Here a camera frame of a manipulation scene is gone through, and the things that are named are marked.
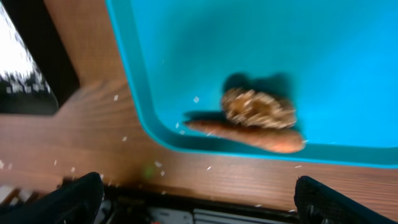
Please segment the white rice pile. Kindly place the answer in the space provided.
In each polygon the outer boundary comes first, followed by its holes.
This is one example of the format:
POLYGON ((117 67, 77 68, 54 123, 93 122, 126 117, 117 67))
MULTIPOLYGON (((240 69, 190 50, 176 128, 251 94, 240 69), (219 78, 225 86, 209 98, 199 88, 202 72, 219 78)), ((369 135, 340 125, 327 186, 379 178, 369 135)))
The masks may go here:
POLYGON ((51 88, 34 61, 21 35, 1 5, 1 83, 5 92, 51 93, 51 88))

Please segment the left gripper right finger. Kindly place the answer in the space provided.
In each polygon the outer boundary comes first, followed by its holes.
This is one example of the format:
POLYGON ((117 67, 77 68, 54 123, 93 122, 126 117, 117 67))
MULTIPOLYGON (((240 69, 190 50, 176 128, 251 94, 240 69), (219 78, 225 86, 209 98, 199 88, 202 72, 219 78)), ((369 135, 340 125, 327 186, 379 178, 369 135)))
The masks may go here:
POLYGON ((294 202, 304 224, 397 224, 306 175, 296 181, 294 202))

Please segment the brown nut bar piece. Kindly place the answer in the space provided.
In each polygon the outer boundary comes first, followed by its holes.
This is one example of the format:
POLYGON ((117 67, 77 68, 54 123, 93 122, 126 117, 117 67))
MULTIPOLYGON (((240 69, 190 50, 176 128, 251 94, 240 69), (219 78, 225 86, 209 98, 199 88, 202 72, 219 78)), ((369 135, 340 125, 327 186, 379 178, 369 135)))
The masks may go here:
POLYGON ((297 122, 290 100, 261 91, 232 88, 222 96, 221 107, 228 121, 242 126, 283 129, 297 122))

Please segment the orange carrot piece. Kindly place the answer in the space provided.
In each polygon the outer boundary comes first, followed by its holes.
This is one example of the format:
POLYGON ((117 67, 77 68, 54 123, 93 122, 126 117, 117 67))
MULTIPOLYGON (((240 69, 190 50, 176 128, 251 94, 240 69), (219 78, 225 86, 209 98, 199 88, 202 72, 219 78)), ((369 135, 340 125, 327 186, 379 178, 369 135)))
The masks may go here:
POLYGON ((215 120, 186 121, 185 126, 210 136, 282 154, 299 152, 306 146, 303 136, 293 129, 240 126, 215 120))

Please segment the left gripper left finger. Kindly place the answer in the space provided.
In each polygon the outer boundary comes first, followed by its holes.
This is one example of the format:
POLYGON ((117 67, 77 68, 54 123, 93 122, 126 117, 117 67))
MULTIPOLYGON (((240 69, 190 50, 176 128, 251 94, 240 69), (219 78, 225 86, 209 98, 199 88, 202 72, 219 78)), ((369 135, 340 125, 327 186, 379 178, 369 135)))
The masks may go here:
POLYGON ((1 224, 93 223, 104 197, 104 184, 90 172, 38 201, 1 212, 1 224))

